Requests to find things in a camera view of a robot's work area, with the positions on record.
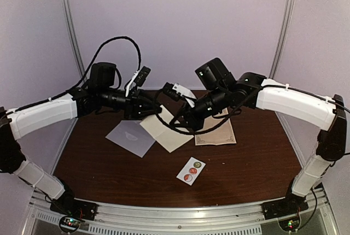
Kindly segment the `pale blue envelope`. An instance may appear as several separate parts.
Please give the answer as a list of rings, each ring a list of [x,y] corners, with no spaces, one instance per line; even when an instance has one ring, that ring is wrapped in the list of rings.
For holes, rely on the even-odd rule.
[[[106,135],[106,139],[143,158],[155,143],[155,139],[140,123],[141,121],[137,120],[122,120]]]

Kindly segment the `cream letter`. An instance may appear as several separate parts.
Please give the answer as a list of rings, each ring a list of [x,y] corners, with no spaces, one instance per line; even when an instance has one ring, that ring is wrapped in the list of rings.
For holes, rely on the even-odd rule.
[[[156,115],[146,117],[140,125],[168,152],[175,151],[194,137],[169,129],[161,123]]]

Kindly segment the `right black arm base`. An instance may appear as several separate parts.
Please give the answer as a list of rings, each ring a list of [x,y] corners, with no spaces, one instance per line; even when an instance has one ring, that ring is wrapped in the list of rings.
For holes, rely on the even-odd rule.
[[[281,218],[287,215],[297,215],[299,211],[309,208],[306,198],[296,195],[264,202],[261,207],[265,220]]]

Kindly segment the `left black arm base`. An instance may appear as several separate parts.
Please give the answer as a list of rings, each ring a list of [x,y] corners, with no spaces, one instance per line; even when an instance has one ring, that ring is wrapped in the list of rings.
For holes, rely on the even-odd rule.
[[[75,199],[71,195],[62,195],[51,201],[50,210],[76,219],[94,221],[97,204]]]

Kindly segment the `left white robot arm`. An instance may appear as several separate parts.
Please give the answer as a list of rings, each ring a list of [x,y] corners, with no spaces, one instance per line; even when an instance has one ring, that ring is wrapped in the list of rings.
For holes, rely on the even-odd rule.
[[[137,71],[126,89],[113,88],[114,79],[120,77],[116,65],[99,62],[92,65],[89,79],[82,87],[75,87],[56,99],[46,99],[39,104],[6,111],[1,108],[1,172],[15,174],[31,186],[57,200],[57,206],[66,215],[74,215],[78,202],[70,197],[71,191],[58,178],[31,162],[21,151],[18,140],[25,135],[57,122],[80,118],[101,108],[111,112],[123,111],[124,118],[140,120],[162,111],[140,87],[150,69]]]

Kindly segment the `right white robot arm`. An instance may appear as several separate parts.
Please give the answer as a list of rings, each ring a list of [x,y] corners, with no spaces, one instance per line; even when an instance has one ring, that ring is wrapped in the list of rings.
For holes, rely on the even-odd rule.
[[[207,117],[228,107],[245,106],[276,111],[320,129],[314,153],[291,181],[288,196],[281,200],[280,208],[284,213],[291,214],[301,206],[301,197],[305,197],[328,168],[345,155],[347,118],[341,96],[315,95],[252,72],[235,79],[219,58],[203,64],[195,73],[208,90],[203,97],[195,98],[189,89],[179,84],[171,86],[177,95],[187,100],[177,114],[184,119],[180,127],[199,131]]]

